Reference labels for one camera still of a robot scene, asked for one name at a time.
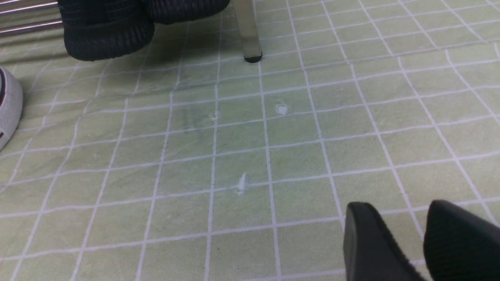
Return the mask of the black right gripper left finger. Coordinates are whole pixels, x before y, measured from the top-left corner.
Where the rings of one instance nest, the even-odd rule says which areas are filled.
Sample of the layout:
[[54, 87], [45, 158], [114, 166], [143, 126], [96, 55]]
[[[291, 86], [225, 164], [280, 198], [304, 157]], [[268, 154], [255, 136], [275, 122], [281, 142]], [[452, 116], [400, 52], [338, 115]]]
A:
[[373, 205], [350, 202], [343, 259], [347, 281], [424, 281]]

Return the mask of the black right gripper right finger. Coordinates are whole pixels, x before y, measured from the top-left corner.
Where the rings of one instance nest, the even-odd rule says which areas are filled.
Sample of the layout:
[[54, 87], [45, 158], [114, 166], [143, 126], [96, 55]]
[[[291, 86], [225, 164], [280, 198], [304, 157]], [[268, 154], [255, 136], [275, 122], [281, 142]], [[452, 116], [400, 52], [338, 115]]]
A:
[[434, 281], [500, 279], [499, 227], [449, 201], [430, 204], [423, 251]]

